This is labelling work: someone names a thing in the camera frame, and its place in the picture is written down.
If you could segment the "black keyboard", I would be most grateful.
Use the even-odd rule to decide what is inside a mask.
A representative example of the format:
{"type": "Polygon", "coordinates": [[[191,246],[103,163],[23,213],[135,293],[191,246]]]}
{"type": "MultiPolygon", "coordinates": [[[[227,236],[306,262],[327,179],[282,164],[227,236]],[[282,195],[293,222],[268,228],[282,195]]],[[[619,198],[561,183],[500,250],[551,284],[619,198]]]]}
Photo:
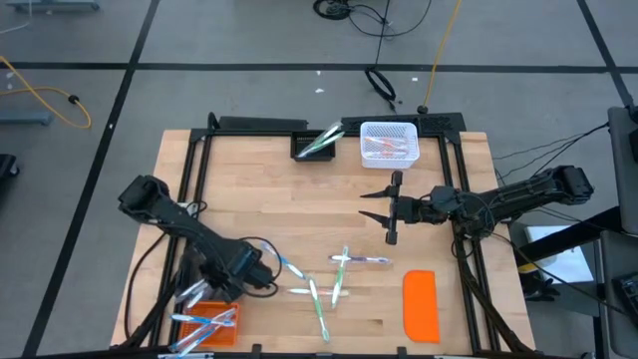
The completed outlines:
{"type": "Polygon", "coordinates": [[[638,272],[615,277],[612,284],[627,316],[638,325],[638,272]]]}

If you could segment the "orange perforated basket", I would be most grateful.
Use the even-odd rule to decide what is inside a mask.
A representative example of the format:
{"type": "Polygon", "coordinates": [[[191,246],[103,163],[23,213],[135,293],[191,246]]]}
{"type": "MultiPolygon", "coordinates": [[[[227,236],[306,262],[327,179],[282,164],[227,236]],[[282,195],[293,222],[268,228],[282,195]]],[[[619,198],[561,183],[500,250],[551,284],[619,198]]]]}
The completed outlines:
{"type": "Polygon", "coordinates": [[[177,314],[171,319],[180,323],[177,341],[189,344],[202,337],[209,330],[212,333],[203,339],[198,348],[231,347],[235,345],[238,333],[240,305],[223,301],[199,301],[192,307],[186,308],[182,318],[177,320],[177,314]]]}

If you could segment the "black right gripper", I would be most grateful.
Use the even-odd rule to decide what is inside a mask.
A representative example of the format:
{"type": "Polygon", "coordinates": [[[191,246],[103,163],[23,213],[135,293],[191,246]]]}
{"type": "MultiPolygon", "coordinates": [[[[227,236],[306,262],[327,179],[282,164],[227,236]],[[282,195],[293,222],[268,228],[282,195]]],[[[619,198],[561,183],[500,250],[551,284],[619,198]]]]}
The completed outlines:
{"type": "Polygon", "coordinates": [[[420,199],[401,196],[400,187],[403,183],[403,173],[394,171],[391,175],[391,183],[383,190],[362,194],[361,198],[390,198],[389,217],[360,210],[359,213],[379,222],[387,228],[386,243],[396,244],[398,241],[397,223],[402,221],[407,224],[418,223],[423,220],[422,211],[425,208],[424,202],[420,199]]]}

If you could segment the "grey desk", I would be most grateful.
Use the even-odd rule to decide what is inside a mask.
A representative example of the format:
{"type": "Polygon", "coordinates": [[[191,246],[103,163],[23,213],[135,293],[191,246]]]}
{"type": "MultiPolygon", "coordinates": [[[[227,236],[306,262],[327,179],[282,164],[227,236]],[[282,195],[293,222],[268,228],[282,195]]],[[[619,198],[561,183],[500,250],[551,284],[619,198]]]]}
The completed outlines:
{"type": "Polygon", "coordinates": [[[638,235],[638,162],[631,142],[638,140],[638,124],[626,108],[609,108],[607,116],[622,227],[638,235]]]}
{"type": "Polygon", "coordinates": [[[601,255],[606,301],[617,308],[607,314],[611,349],[619,356],[638,359],[638,325],[627,316],[612,284],[615,277],[638,272],[638,237],[603,231],[601,255]]]}

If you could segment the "grey translucent bin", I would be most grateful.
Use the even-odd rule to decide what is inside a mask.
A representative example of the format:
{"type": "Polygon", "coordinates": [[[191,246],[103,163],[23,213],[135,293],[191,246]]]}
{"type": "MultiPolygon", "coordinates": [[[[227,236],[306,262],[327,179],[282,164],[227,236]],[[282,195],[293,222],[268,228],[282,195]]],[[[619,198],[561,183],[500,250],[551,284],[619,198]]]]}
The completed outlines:
{"type": "Polygon", "coordinates": [[[175,295],[180,294],[201,279],[206,280],[207,286],[204,289],[209,290],[204,299],[220,299],[231,302],[245,293],[240,281],[230,274],[222,262],[215,258],[206,259],[202,254],[190,248],[182,256],[175,295]]]}

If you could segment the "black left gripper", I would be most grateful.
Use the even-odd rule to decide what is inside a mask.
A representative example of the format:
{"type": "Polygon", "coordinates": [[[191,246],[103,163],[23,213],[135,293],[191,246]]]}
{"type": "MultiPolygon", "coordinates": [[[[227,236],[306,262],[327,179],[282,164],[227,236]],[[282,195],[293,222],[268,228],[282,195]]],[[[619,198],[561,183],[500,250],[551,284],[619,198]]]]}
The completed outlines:
{"type": "MultiPolygon", "coordinates": [[[[237,251],[225,253],[223,256],[217,255],[215,259],[218,259],[220,262],[222,262],[225,265],[225,267],[228,269],[229,261],[237,251]]],[[[245,275],[234,276],[234,277],[236,277],[240,281],[242,287],[244,288],[245,293],[243,295],[248,295],[253,297],[268,297],[269,295],[272,296],[272,293],[270,293],[269,295],[258,294],[256,292],[250,292],[248,290],[248,287],[252,287],[253,289],[256,289],[256,290],[269,289],[273,285],[273,281],[274,281],[273,272],[269,267],[265,266],[261,261],[256,263],[251,268],[251,270],[245,275]]]]}

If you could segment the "green toothbrush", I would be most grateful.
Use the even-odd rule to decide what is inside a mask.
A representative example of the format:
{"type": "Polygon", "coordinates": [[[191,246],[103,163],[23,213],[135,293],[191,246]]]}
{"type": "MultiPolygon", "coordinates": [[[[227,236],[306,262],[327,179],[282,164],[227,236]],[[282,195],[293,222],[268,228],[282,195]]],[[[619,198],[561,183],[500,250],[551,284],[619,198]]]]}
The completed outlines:
{"type": "Polygon", "coordinates": [[[309,289],[310,289],[310,293],[313,299],[313,303],[314,303],[314,307],[315,307],[315,311],[319,320],[319,324],[320,324],[320,328],[321,328],[321,335],[322,335],[322,339],[325,343],[329,343],[330,342],[330,334],[327,328],[327,324],[326,324],[326,320],[324,317],[324,313],[323,313],[323,306],[322,306],[322,302],[319,298],[319,293],[318,293],[318,289],[315,283],[315,280],[312,277],[308,278],[308,284],[309,284],[309,289]]]}
{"type": "Polygon", "coordinates": [[[336,122],[332,124],[327,130],[321,133],[315,140],[313,140],[300,154],[300,156],[307,156],[308,154],[316,153],[328,145],[341,139],[345,132],[342,130],[343,124],[336,122]]]}
{"type": "Polygon", "coordinates": [[[340,293],[341,293],[341,289],[342,289],[342,284],[343,284],[343,278],[344,278],[344,273],[345,273],[345,264],[348,258],[348,254],[349,254],[349,247],[348,246],[344,246],[342,253],[340,255],[340,260],[339,260],[339,267],[338,267],[338,271],[337,271],[337,275],[335,277],[335,284],[333,287],[333,293],[331,296],[331,308],[335,309],[338,301],[339,301],[339,297],[340,297],[340,293]]]}
{"type": "Polygon", "coordinates": [[[334,143],[344,135],[343,131],[336,130],[325,131],[310,142],[298,139],[297,145],[303,145],[303,148],[294,152],[293,159],[300,162],[330,161],[334,157],[334,143]]]}

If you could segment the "black desk beam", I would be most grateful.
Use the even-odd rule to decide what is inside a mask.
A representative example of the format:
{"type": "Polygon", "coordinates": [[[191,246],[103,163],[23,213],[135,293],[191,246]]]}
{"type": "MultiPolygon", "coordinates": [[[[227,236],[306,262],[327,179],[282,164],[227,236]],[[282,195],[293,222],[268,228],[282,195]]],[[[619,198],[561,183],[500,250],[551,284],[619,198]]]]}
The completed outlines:
{"type": "Polygon", "coordinates": [[[600,238],[603,231],[622,231],[620,208],[618,206],[602,211],[566,229],[552,233],[542,239],[523,245],[521,254],[515,252],[517,266],[536,262],[600,238]]]}

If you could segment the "orange toothbrush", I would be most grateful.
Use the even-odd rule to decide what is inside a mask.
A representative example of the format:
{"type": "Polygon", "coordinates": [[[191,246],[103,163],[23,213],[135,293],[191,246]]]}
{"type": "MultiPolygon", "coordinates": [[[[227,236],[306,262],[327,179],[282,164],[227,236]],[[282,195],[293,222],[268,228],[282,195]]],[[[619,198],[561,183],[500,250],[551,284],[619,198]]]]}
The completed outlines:
{"type": "MultiPolygon", "coordinates": [[[[312,291],[309,288],[288,288],[286,289],[286,291],[288,293],[291,294],[296,294],[296,295],[312,295],[312,291]]],[[[320,296],[332,296],[333,295],[333,290],[332,289],[317,289],[317,294],[320,296]]],[[[346,297],[349,296],[350,292],[347,289],[342,289],[339,293],[338,296],[340,297],[346,297]]]]}
{"type": "Polygon", "coordinates": [[[405,150],[407,148],[407,141],[397,138],[382,138],[382,137],[365,137],[364,140],[367,143],[375,143],[382,145],[386,148],[392,148],[396,150],[405,150]]]}
{"type": "Polygon", "coordinates": [[[392,144],[375,144],[372,149],[367,152],[368,157],[374,158],[401,158],[409,153],[406,147],[396,147],[392,144]]]}

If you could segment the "orange plastic lid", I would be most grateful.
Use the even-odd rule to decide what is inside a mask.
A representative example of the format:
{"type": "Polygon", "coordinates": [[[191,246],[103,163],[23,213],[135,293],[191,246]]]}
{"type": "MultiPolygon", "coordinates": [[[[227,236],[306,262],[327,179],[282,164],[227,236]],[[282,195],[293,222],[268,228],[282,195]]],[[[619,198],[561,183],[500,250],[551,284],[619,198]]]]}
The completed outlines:
{"type": "Polygon", "coordinates": [[[413,342],[440,342],[437,285],[432,271],[411,270],[404,276],[403,322],[413,342]]]}

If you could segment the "black mesh basket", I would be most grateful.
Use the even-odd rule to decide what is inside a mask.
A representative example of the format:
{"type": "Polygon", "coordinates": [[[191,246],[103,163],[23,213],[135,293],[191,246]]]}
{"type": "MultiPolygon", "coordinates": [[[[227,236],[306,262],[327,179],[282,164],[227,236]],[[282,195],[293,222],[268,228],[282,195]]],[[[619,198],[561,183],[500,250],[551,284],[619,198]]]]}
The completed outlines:
{"type": "Polygon", "coordinates": [[[290,136],[290,158],[297,163],[330,162],[335,158],[336,144],[331,143],[327,147],[316,153],[311,153],[300,158],[299,154],[310,145],[318,136],[320,131],[299,131],[292,132],[290,136]]]}

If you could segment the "black caster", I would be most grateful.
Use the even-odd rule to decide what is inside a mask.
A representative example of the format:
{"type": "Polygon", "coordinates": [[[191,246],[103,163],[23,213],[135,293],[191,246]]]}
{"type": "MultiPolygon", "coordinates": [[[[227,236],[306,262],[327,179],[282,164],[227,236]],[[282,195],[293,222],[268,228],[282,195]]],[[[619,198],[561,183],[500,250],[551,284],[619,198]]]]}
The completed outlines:
{"type": "Polygon", "coordinates": [[[17,158],[10,154],[0,154],[0,180],[14,178],[20,173],[17,158]]]}

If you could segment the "black glove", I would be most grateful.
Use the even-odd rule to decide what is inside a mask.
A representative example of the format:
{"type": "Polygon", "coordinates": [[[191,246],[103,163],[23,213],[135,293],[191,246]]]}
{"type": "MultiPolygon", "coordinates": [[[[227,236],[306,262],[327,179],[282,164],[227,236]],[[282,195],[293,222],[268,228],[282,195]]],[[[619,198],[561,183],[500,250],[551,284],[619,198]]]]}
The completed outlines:
{"type": "Polygon", "coordinates": [[[537,272],[523,274],[520,283],[526,301],[552,302],[560,292],[552,287],[553,279],[544,279],[537,272]]]}

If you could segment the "white perforated basket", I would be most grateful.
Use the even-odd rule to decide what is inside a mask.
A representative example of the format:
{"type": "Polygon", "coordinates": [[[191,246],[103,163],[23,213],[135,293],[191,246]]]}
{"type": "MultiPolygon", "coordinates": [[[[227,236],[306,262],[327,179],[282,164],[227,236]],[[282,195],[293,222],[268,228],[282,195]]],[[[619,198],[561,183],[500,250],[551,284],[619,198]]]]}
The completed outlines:
{"type": "Polygon", "coordinates": [[[362,166],[366,169],[404,170],[410,168],[420,157],[417,128],[410,123],[366,122],[360,127],[360,153],[362,166]],[[407,141],[409,153],[401,158],[368,157],[367,152],[375,143],[367,143],[365,137],[397,138],[407,141]]]}

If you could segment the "blue toothbrush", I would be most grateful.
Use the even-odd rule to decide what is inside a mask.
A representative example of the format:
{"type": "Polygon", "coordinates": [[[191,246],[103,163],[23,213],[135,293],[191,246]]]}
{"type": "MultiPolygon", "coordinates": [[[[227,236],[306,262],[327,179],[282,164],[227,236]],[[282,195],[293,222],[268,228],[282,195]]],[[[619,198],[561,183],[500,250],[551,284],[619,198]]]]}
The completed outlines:
{"type": "Polygon", "coordinates": [[[198,324],[215,324],[215,325],[221,325],[221,326],[235,325],[235,322],[233,320],[227,319],[227,318],[215,319],[215,318],[206,318],[206,317],[191,316],[191,315],[185,315],[185,314],[172,314],[170,318],[174,321],[179,321],[179,322],[189,322],[189,323],[198,323],[198,324]]]}
{"type": "Polygon", "coordinates": [[[219,326],[215,324],[203,325],[184,338],[179,339],[177,342],[171,344],[168,347],[168,350],[171,353],[179,353],[181,355],[190,353],[206,338],[211,336],[218,328],[219,326]]]}
{"type": "Polygon", "coordinates": [[[192,323],[199,324],[193,332],[194,338],[188,345],[190,349],[212,347],[212,346],[233,346],[237,336],[236,309],[231,308],[215,317],[206,318],[191,316],[192,323]]]}
{"type": "Polygon", "coordinates": [[[262,248],[274,256],[277,256],[284,267],[286,267],[291,273],[293,273],[298,278],[305,280],[306,275],[294,264],[292,264],[285,256],[281,255],[272,245],[268,243],[263,243],[262,248]]]}

